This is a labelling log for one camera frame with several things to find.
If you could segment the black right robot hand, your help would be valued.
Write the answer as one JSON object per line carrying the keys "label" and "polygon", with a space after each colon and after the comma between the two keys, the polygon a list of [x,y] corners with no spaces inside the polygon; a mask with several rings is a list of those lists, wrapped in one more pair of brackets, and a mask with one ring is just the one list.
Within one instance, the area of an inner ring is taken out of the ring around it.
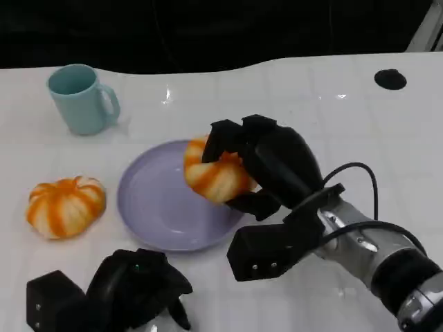
{"label": "black right robot hand", "polygon": [[255,114],[242,118],[242,124],[228,119],[212,123],[202,162],[219,160],[224,152],[236,153],[246,173],[261,187],[226,204],[257,221],[282,206],[294,208],[323,189],[320,167],[303,137],[274,119]]}

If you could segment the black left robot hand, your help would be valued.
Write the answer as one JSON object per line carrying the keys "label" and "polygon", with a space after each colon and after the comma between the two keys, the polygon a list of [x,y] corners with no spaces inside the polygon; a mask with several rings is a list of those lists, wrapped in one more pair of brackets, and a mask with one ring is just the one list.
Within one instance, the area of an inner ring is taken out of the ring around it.
{"label": "black left robot hand", "polygon": [[188,279],[162,252],[116,250],[97,269],[86,292],[90,331],[137,329],[163,311],[191,329],[180,296],[192,293]]}

